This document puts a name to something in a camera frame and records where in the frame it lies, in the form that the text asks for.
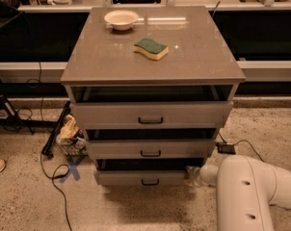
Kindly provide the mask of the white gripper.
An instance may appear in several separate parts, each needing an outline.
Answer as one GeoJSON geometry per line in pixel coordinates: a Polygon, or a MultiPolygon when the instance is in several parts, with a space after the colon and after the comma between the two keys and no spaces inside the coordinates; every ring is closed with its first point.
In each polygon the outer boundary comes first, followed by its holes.
{"type": "Polygon", "coordinates": [[[186,167],[185,183],[191,187],[202,186],[199,167],[186,167]]]}

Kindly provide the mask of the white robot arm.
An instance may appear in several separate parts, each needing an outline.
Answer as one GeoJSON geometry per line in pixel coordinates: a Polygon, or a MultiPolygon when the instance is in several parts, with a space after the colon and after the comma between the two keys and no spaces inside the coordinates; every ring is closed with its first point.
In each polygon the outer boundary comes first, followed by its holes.
{"type": "Polygon", "coordinates": [[[291,171],[243,155],[187,167],[185,182],[216,189],[218,231],[274,231],[272,205],[291,210],[291,171]]]}

